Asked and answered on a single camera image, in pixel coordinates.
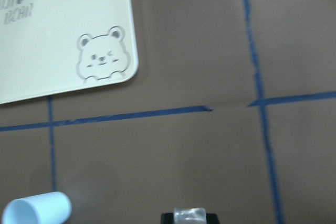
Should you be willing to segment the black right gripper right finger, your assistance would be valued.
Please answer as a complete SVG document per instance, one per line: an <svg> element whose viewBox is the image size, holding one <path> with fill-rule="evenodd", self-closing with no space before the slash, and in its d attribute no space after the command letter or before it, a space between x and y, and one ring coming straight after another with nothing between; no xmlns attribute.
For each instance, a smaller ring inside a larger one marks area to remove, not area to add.
<svg viewBox="0 0 336 224"><path fill-rule="evenodd" d="M220 224L218 215L214 213L206 213L206 223L207 224Z"/></svg>

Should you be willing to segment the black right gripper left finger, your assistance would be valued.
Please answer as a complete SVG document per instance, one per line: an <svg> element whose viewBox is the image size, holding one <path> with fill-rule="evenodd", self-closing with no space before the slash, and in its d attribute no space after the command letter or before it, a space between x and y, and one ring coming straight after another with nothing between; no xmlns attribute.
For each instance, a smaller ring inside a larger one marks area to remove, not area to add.
<svg viewBox="0 0 336 224"><path fill-rule="evenodd" d="M160 224L174 224L174 214L172 212L162 213Z"/></svg>

